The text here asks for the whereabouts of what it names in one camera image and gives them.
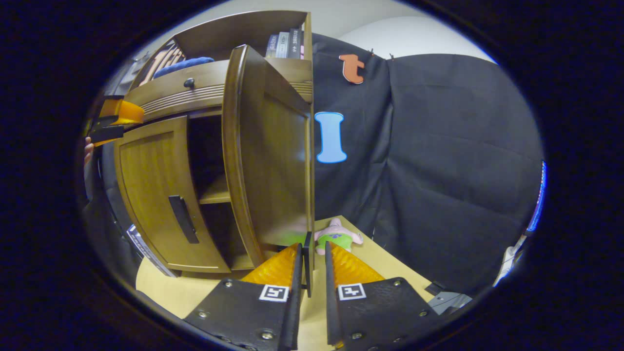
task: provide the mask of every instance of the blue letter i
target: blue letter i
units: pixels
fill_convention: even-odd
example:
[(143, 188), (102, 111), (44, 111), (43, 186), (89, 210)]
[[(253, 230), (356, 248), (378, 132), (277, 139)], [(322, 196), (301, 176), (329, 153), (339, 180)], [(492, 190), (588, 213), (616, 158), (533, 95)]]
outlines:
[(337, 112), (319, 112), (314, 119), (321, 124), (321, 153), (318, 162), (337, 163), (347, 159), (340, 143), (340, 122), (344, 116)]

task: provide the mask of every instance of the black door handle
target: black door handle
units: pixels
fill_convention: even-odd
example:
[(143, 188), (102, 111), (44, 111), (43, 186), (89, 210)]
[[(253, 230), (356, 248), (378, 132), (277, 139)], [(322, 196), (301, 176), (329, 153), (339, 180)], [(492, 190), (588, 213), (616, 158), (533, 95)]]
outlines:
[(178, 220), (178, 224), (180, 224), (180, 228), (182, 228), (184, 236), (187, 237), (188, 243), (199, 244), (199, 239), (197, 239), (197, 235), (195, 235), (195, 226), (191, 221), (191, 216), (188, 214), (188, 208), (184, 199), (179, 195), (171, 195), (169, 197), (169, 203), (171, 204), (171, 209), (173, 210), (173, 214), (175, 214), (175, 218)]

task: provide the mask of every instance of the wooden panel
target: wooden panel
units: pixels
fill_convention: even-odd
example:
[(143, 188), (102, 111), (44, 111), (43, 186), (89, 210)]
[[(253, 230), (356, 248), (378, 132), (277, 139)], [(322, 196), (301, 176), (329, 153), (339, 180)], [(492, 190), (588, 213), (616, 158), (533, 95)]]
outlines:
[(154, 51), (152, 57), (150, 57), (149, 61), (147, 61), (147, 63), (141, 68), (137, 76), (132, 81), (129, 90), (147, 83), (152, 78), (156, 68), (160, 65), (160, 61), (165, 57), (165, 54), (167, 53), (165, 48), (169, 44), (171, 44), (171, 39), (162, 44), (158, 50)]
[(312, 61), (312, 53), (312, 14), (308, 12), (303, 28), (303, 59)]
[(167, 63), (165, 63), (165, 67), (171, 66), (175, 62), (175, 58), (178, 56), (179, 53), (180, 53), (180, 50), (178, 48), (173, 50), (173, 53), (171, 54), (171, 57), (169, 58), (169, 61), (167, 61)]
[(226, 60), (237, 46), (252, 46), (262, 56), (271, 34), (299, 28), (307, 12), (254, 11), (221, 17), (182, 31), (174, 38), (188, 58), (209, 56)]
[(178, 63), (178, 61), (180, 60), (180, 57), (182, 56), (182, 51), (180, 51), (178, 49), (178, 52), (176, 53), (175, 57), (173, 58), (173, 61), (171, 62), (171, 64), (176, 64)]
[(214, 182), (212, 182), (212, 184), (208, 185), (199, 198), (200, 204), (218, 204), (229, 201), (230, 191), (228, 190), (225, 174), (217, 178)]
[[(115, 142), (115, 167), (130, 218), (168, 268), (230, 271), (199, 209), (188, 163), (186, 117), (126, 132)], [(199, 244), (190, 244), (184, 236), (168, 201), (170, 195), (184, 198)]]
[(223, 159), (252, 262), (260, 244), (290, 245), (312, 224), (306, 183), (310, 105), (250, 46), (232, 51), (223, 100)]
[[(165, 55), (165, 58), (162, 59), (162, 62), (158, 65), (158, 68), (156, 68), (156, 72), (160, 71), (161, 69), (163, 69), (167, 65), (167, 62), (169, 61), (169, 59), (171, 58), (171, 56), (173, 55), (173, 52), (175, 50), (176, 50), (176, 46), (175, 45), (171, 45), (171, 47), (167, 51), (167, 54)], [(152, 74), (152, 76), (147, 77), (147, 78), (151, 80), (153, 78), (153, 76), (154, 75)]]
[[(311, 61), (277, 58), (267, 61), (291, 82), (305, 101), (312, 101)], [(217, 61), (166, 74), (131, 90), (125, 100), (145, 111), (145, 122), (195, 109), (218, 108), (223, 102), (228, 64), (229, 61)], [(194, 89), (184, 87), (184, 81), (189, 77), (195, 80)]]
[(204, 118), (209, 116), (221, 116), (221, 106), (190, 111), (187, 115), (189, 119)]
[(201, 210), (215, 245), (223, 254), (230, 269), (253, 269), (253, 262), (247, 254), (236, 226), (232, 205), (229, 203), (203, 205)]
[[(129, 91), (124, 100), (145, 110), (146, 122), (174, 113), (220, 106), (227, 69), (227, 61), (187, 67)], [(184, 86), (188, 78), (195, 80), (194, 89)]]
[(312, 61), (281, 59), (269, 57), (266, 59), (301, 95), (306, 102), (312, 102), (313, 76)]
[[(310, 115), (314, 115), (314, 107), (310, 106)], [(312, 232), (312, 238), (308, 247), (311, 257), (310, 267), (314, 268), (314, 241), (315, 218), (314, 218), (314, 120), (307, 120), (306, 124), (306, 212), (308, 214), (308, 231)]]

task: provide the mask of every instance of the black fabric backdrop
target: black fabric backdrop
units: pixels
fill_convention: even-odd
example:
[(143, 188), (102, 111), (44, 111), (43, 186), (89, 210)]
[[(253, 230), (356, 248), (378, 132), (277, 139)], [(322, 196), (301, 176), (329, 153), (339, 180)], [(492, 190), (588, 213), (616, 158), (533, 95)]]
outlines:
[[(315, 164), (315, 216), (343, 215), (447, 290), (494, 282), (526, 229), (544, 153), (520, 92), (496, 64), (426, 54), (385, 60), (313, 35), (314, 112), (339, 112), (347, 159)], [(356, 54), (362, 84), (342, 75)], [(316, 123), (315, 151), (321, 152)]]

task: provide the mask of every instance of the white wall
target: white wall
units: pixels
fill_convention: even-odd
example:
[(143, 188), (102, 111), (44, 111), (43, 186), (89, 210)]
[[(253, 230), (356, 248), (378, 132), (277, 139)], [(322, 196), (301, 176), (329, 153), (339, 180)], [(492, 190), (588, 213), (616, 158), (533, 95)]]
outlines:
[(428, 16), (424, 12), (393, 0), (230, 0), (197, 14), (163, 32), (135, 57), (154, 52), (175, 33), (197, 24), (231, 14), (261, 10), (297, 10), (312, 12), (312, 31), (338, 38), (365, 24), (397, 16)]
[(494, 62), (459, 32), (432, 17), (405, 16), (365, 24), (337, 39), (389, 59), (418, 54), (462, 54)]
[(154, 52), (175, 33), (212, 19), (261, 10), (312, 13), (314, 33), (346, 41), (389, 59), (416, 54), (462, 54), (493, 60), (455, 30), (430, 15), (394, 0), (230, 0), (164, 31), (135, 57)]

